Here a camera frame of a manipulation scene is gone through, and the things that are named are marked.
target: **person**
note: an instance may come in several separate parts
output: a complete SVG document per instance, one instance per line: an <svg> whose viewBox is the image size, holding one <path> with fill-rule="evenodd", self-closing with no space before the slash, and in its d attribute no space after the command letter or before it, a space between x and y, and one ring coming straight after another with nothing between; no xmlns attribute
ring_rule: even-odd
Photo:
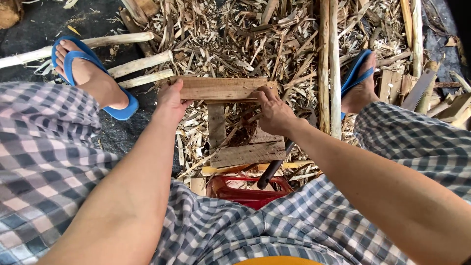
<svg viewBox="0 0 471 265"><path fill-rule="evenodd" d="M59 73L72 50L57 46ZM372 54L360 74L374 65ZM0 264L452 265L471 255L471 132L380 102L372 76L342 99L343 112L358 113L362 149L297 118L269 88L254 93L262 129L325 173L255 211L171 179L191 104L181 80L158 93L119 157L91 137L99 110L125 107L124 94L86 60L72 70L75 87L0 84Z"/></svg>

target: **checkered fabric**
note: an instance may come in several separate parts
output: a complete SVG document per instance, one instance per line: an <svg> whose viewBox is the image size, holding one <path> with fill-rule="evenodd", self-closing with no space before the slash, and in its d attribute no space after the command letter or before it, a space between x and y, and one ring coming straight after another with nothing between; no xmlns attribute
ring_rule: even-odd
<svg viewBox="0 0 471 265"><path fill-rule="evenodd" d="M95 149L96 101L70 86L0 84L0 264L32 264L120 160ZM471 200L471 133L375 102L357 118L366 150ZM172 181L152 264L234 264L263 256L322 264L412 264L325 175L259 211L200 197Z"/></svg>

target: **saw blade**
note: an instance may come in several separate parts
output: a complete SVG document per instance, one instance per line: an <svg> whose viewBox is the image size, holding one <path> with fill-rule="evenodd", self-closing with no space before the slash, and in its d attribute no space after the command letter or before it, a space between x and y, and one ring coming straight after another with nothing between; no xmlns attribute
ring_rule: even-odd
<svg viewBox="0 0 471 265"><path fill-rule="evenodd" d="M410 91L407 98L402 103L401 108L414 111L417 104L419 104L420 99L427 91L430 83L433 81L433 77L436 73L437 72L433 70L426 69L415 84L414 88Z"/></svg>

